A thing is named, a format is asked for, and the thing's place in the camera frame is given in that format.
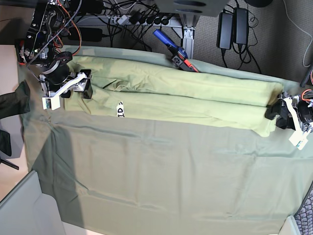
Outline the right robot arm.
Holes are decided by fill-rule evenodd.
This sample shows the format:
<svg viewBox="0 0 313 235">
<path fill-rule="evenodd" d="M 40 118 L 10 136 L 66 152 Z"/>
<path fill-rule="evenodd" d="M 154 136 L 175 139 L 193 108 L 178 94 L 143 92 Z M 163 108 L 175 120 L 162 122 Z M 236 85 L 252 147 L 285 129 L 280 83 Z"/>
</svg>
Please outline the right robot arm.
<svg viewBox="0 0 313 235">
<path fill-rule="evenodd" d="M 61 50 L 64 46 L 62 33 L 76 27 L 74 18 L 82 8 L 81 0 L 41 0 L 36 5 L 26 37 L 15 41 L 18 62 L 41 70 L 36 78 L 48 97 L 82 74 L 83 78 L 66 88 L 61 97 L 70 98 L 71 92 L 78 92 L 84 99 L 92 98 L 91 71 L 71 71 L 67 64 L 78 52 Z"/>
</svg>

